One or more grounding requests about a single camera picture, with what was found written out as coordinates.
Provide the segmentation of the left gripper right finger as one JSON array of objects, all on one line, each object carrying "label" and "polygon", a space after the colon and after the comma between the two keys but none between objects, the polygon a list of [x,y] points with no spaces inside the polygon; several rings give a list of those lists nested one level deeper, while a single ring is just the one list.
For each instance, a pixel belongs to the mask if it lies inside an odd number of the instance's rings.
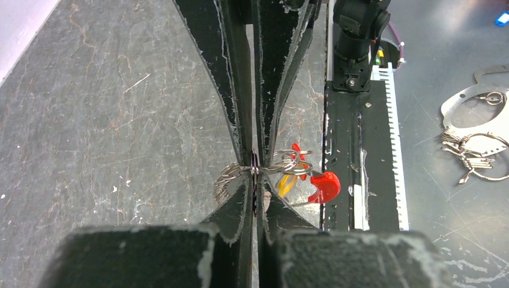
[{"label": "left gripper right finger", "polygon": [[259,286],[284,287],[283,273],[292,265],[288,236],[318,228],[276,194],[268,175],[256,180],[256,221]]}]

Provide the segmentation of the yellow key tag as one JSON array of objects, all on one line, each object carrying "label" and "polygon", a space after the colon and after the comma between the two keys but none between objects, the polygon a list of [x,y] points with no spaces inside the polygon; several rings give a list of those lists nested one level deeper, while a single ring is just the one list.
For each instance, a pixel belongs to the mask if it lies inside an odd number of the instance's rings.
[{"label": "yellow key tag", "polygon": [[276,190],[281,198],[284,198],[297,182],[297,175],[284,174],[276,183]]}]

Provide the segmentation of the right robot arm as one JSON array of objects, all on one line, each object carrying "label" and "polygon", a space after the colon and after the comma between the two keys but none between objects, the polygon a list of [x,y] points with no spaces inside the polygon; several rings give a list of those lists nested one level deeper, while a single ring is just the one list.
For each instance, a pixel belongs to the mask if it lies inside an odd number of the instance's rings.
[{"label": "right robot arm", "polygon": [[[220,97],[239,164],[256,146],[272,161],[280,115],[313,39],[321,1],[176,1]],[[327,79],[348,93],[369,88],[388,1],[330,1]]]}]

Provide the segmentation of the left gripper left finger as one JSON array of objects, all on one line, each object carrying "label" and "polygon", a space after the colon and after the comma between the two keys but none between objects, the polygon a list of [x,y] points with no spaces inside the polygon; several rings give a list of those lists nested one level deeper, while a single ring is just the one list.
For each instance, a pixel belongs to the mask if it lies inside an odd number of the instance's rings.
[{"label": "left gripper left finger", "polygon": [[205,220],[218,228],[210,287],[251,287],[253,178],[241,175],[226,186],[231,195]]}]

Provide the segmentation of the large metal keyring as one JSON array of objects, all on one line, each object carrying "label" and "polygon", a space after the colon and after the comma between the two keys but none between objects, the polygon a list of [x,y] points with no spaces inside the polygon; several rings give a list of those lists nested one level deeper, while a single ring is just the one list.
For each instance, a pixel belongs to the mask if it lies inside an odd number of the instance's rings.
[{"label": "large metal keyring", "polygon": [[221,205],[232,195],[227,192],[226,187],[234,179],[241,176],[242,172],[250,172],[252,175],[258,175],[260,172],[267,175],[282,174],[292,176],[321,176],[321,172],[313,170],[312,163],[303,159],[303,156],[311,154],[312,151],[297,151],[295,149],[283,149],[273,153],[273,157],[279,157],[279,161],[271,166],[261,167],[258,155],[252,154],[251,165],[242,166],[239,163],[232,163],[226,166],[214,184],[214,197],[216,202]]}]

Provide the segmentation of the red key tag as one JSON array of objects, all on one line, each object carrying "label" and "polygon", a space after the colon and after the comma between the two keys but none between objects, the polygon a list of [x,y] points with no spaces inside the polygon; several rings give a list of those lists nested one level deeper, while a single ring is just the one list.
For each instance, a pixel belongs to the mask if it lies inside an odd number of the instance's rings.
[{"label": "red key tag", "polygon": [[333,200],[340,192],[340,181],[334,172],[317,172],[312,170],[312,165],[305,163],[305,157],[302,155],[300,147],[297,143],[292,144],[292,150],[297,152],[296,156],[292,156],[293,160],[297,160],[294,168],[297,171],[290,175],[309,175],[310,183],[316,187],[316,192],[307,198],[306,202],[292,204],[292,206],[304,206],[313,203],[325,204]]}]

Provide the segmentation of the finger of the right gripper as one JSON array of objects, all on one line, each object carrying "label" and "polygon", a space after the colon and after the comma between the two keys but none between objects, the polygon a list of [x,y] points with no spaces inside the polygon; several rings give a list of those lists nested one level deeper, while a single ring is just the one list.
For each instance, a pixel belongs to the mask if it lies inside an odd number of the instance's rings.
[{"label": "finger of the right gripper", "polygon": [[250,1],[175,1],[218,93],[239,164],[251,163]]},{"label": "finger of the right gripper", "polygon": [[259,160],[270,166],[280,116],[313,38],[320,1],[253,1]]}]

